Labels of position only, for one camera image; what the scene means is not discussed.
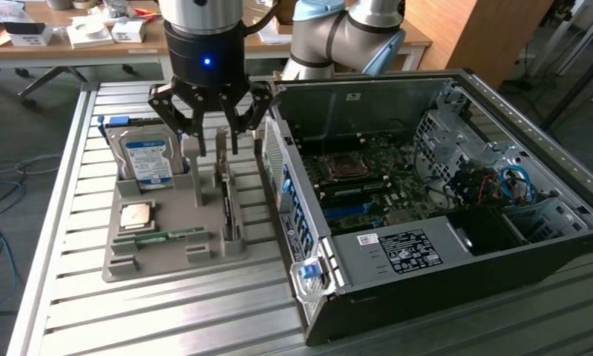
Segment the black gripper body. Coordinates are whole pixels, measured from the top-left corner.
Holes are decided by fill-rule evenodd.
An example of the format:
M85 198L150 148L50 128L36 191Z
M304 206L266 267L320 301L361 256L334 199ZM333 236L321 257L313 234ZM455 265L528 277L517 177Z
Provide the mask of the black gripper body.
M170 22L163 23L170 50L174 77L182 82L181 99L193 96L193 86L202 89L206 111L222 111L221 93L238 104L250 81L245 71L245 24L238 22L230 30L217 34L183 33Z

